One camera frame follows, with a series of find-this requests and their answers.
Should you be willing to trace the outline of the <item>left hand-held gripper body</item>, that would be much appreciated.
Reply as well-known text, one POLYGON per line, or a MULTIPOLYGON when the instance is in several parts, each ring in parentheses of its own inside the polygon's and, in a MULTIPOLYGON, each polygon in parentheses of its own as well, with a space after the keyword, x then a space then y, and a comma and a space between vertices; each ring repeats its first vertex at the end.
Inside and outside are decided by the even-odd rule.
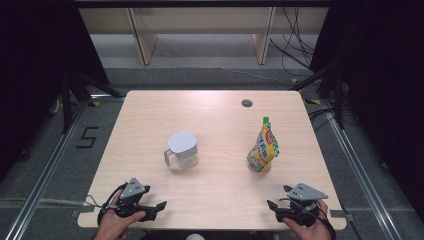
POLYGON ((154 221, 157 213, 152 212, 150 206, 141 206, 139 204, 144 195, 142 193, 143 186, 145 185, 141 184, 135 177, 131 178, 129 182, 119 187, 121 194, 118 196, 118 200, 115 203, 108 203, 106 209, 113 209, 121 218, 126 218, 136 212, 144 211, 146 216, 140 222, 154 221))

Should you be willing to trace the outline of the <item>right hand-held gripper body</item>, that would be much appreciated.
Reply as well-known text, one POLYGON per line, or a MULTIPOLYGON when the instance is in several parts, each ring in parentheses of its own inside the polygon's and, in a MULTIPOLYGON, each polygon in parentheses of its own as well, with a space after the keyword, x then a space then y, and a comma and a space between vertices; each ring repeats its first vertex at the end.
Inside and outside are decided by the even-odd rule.
POLYGON ((289 208, 282 213, 275 213, 278 222, 284 218, 294 220, 298 225, 310 227, 319 216, 318 201, 327 199, 328 195, 304 183, 298 183, 293 190, 286 193, 289 208))

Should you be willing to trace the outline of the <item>yellow spouted food pouch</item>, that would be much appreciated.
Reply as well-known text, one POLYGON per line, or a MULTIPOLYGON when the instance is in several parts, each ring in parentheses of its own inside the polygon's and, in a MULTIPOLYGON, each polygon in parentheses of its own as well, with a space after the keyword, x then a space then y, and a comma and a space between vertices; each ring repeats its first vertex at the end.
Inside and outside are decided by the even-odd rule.
POLYGON ((279 144, 272 132, 269 118, 263 118, 255 145, 247 155, 248 167, 255 172, 266 172, 271 169, 271 162, 280 154, 279 144))

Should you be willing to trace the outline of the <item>grey plastic pitcher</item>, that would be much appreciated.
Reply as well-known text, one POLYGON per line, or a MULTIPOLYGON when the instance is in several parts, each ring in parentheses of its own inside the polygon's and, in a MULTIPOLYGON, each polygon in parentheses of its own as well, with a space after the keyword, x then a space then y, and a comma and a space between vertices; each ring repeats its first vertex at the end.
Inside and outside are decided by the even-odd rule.
POLYGON ((197 139, 192 131, 184 130, 168 138, 168 149, 164 152, 164 160, 171 166, 170 156, 175 155, 180 169, 189 169, 198 163, 197 139))

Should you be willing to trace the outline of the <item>person's right hand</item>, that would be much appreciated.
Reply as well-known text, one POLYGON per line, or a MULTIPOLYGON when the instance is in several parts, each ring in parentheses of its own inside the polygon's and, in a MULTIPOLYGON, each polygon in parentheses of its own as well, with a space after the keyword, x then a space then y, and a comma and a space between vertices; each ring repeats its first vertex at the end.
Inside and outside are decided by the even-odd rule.
POLYGON ((331 240, 331 233, 328 228, 319 220, 308 227, 298 225, 294 220, 284 218, 283 222, 291 229, 291 237, 295 240, 331 240))

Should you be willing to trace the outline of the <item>person's left hand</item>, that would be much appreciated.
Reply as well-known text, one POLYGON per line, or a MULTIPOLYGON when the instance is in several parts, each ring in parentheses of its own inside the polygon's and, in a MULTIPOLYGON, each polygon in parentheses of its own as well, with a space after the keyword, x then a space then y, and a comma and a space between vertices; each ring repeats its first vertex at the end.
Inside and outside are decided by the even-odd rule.
POLYGON ((144 211, 136 212, 129 217, 121 218, 114 210, 107 210, 100 222, 93 240, 117 240, 126 238, 127 228, 143 219, 146 216, 144 211))

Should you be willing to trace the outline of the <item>black tripod stand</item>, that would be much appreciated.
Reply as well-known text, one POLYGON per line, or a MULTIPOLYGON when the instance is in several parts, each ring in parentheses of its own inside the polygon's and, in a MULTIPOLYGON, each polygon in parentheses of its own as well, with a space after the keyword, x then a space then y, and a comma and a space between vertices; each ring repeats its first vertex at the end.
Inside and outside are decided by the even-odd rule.
POLYGON ((63 133, 66 133, 73 122, 71 110, 71 97, 73 94, 79 102, 87 102, 91 99, 86 86, 91 85, 115 98, 122 98, 124 94, 114 90, 108 84, 101 83, 88 75, 71 70, 68 71, 61 80, 61 96, 63 103, 64 127, 63 133))
POLYGON ((331 93, 334 94, 334 114, 338 126, 343 129, 342 98, 343 98, 343 79, 338 66, 338 62, 331 60, 326 67, 314 73, 312 76, 303 80, 300 84, 292 87, 293 91, 299 91, 321 79, 321 83, 316 91, 319 98, 327 99, 331 93))

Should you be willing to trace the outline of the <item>black curtain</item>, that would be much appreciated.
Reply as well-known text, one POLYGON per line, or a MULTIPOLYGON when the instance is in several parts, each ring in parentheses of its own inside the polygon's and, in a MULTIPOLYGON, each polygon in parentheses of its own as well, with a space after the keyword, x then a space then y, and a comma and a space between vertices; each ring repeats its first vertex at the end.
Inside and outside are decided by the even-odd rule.
POLYGON ((61 83, 108 78, 75 0, 0 0, 0 182, 47 118, 61 83))
POLYGON ((331 0, 311 68, 340 62, 351 106, 424 222, 424 0, 331 0))

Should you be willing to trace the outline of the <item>beige wooden shelf unit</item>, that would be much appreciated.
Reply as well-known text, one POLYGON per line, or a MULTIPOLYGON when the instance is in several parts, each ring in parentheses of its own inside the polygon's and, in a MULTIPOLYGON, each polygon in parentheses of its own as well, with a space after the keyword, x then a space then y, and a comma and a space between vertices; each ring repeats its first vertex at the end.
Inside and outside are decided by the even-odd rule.
POLYGON ((250 34, 257 61, 266 61, 270 37, 299 24, 302 34, 321 32, 326 7, 94 8, 79 10, 91 34, 130 34, 139 61, 150 63, 159 34, 250 34))

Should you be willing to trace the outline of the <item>gray metal floor rail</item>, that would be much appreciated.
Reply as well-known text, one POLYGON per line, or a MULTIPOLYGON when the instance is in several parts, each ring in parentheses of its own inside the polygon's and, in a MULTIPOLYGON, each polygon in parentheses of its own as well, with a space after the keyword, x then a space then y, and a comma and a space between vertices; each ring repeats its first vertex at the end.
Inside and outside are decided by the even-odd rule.
POLYGON ((30 157, 15 165, 0 185, 0 213, 6 214, 0 240, 23 239, 86 108, 86 103, 71 106, 71 125, 66 131, 61 111, 48 118, 29 149, 30 157))
POLYGON ((334 132, 344 154, 347 157, 349 165, 365 195, 365 198, 370 205, 370 208, 386 237, 386 240, 402 240, 402 236, 398 231, 393 218, 383 203, 381 197, 378 195, 374 185, 372 184, 367 172, 365 171, 360 158, 353 148, 345 130, 339 127, 336 122, 336 115, 328 113, 327 119, 329 120, 332 131, 334 132))

